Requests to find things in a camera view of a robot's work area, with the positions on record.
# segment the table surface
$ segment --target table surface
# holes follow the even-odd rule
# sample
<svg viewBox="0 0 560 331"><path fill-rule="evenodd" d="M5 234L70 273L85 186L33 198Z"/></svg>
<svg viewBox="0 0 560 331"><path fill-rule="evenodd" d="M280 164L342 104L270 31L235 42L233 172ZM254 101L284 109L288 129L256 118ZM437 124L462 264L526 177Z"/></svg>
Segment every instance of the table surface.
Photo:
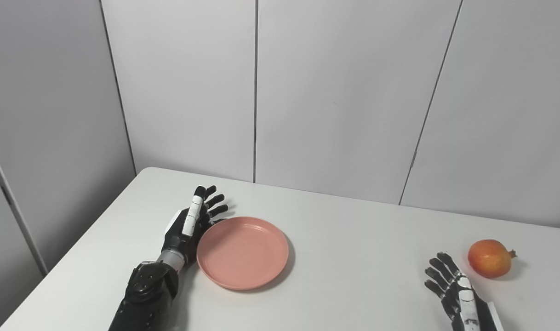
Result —
<svg viewBox="0 0 560 331"><path fill-rule="evenodd" d="M560 229L415 209L146 168L98 218L0 331L107 330L131 270L155 260L164 230L198 185L217 185L224 216L255 216L286 234L291 257L257 291L228 291L193 266L181 277L173 331L451 330L424 269L447 251L505 331L560 330ZM484 279L470 245L515 249L509 274Z"/></svg>

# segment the pink plate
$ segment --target pink plate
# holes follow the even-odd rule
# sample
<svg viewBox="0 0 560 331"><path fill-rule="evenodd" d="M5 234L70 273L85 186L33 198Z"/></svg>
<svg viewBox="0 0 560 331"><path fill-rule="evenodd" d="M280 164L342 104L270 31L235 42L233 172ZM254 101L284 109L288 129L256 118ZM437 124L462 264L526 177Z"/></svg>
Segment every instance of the pink plate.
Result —
<svg viewBox="0 0 560 331"><path fill-rule="evenodd" d="M288 261L288 242L273 224L232 217L200 239L196 260L212 281L231 290L250 290L276 278Z"/></svg>

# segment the red fruit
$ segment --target red fruit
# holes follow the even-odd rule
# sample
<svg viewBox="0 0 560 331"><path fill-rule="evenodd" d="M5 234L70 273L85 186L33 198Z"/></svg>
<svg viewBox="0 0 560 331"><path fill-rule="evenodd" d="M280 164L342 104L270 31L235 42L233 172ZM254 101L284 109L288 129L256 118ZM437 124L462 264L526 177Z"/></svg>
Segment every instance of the red fruit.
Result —
<svg viewBox="0 0 560 331"><path fill-rule="evenodd" d="M507 251L503 244L494 239L477 241L468 251L470 266L486 278L500 277L509 272L514 257L517 257L514 250Z"/></svg>

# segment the plate rim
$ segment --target plate rim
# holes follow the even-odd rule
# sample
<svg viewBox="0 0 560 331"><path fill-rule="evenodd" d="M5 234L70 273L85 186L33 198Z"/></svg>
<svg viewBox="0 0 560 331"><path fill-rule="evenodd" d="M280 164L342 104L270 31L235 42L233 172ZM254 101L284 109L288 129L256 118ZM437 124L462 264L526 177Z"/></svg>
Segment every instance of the plate rim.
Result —
<svg viewBox="0 0 560 331"><path fill-rule="evenodd" d="M213 228L215 228L215 226L222 224L223 222L227 222L229 220L234 220L234 219L238 219L238 218L250 218L252 220L258 220L260 222L264 222L269 224L273 230L278 231L278 234L280 234L281 238L282 238L282 248L283 250L286 252L286 258L284 259L284 261L282 262L282 268L280 268L280 270L278 271L278 273L276 275L274 275L274 277L271 277L271 279L263 282L263 283L259 283L257 285L252 285L249 287L246 286L237 286L237 285L229 285L229 284L225 284L215 278L213 278L213 276L211 274L209 274L207 271L205 271L205 269L203 268L202 264L200 263L200 258L199 258L199 251L200 251L200 244L203 242L202 238L200 239L200 241L198 242L198 246L196 247L196 262L198 264L198 267L200 268L200 270L202 270L202 273L208 277L208 279L210 279L211 281L213 281L213 283L219 285L220 287L223 287L225 289L230 289L230 290L234 290L234 291L248 291L248 290L253 290L253 289L257 289L259 287L262 287L263 285L266 285L268 283L270 283L271 281L273 281L274 279L276 279L276 277L278 277L280 275L280 273L282 273L282 271L284 271L284 269L286 268L286 265L288 264L288 258L290 257L290 249L288 246L288 239L286 238L286 235L284 234L284 232L282 230L280 230L276 225L274 225L271 222L268 222L267 220L263 220L262 218L258 218L258 217L253 217L253 216L233 216L230 218L227 218L225 220L222 220L220 222L218 222L217 224L213 225L211 228L209 228L203 235L202 237L204 238L204 236L209 233L210 230L212 230Z"/></svg>

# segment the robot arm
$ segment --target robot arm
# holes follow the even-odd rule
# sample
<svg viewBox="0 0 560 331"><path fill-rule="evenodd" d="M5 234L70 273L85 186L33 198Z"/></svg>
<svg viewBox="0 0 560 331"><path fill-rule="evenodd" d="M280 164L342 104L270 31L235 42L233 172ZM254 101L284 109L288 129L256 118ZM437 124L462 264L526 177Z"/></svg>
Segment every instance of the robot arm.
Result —
<svg viewBox="0 0 560 331"><path fill-rule="evenodd" d="M503 331L497 310L474 291L470 280L446 253L438 253L425 269L425 286L441 300L453 331Z"/></svg>
<svg viewBox="0 0 560 331"><path fill-rule="evenodd" d="M133 269L109 331L162 331L168 324L171 303L178 292L178 273L196 260L196 247L202 235L228 210L219 194L204 202L217 188L199 186L188 209L175 216L165 234L164 245L154 262L141 262Z"/></svg>

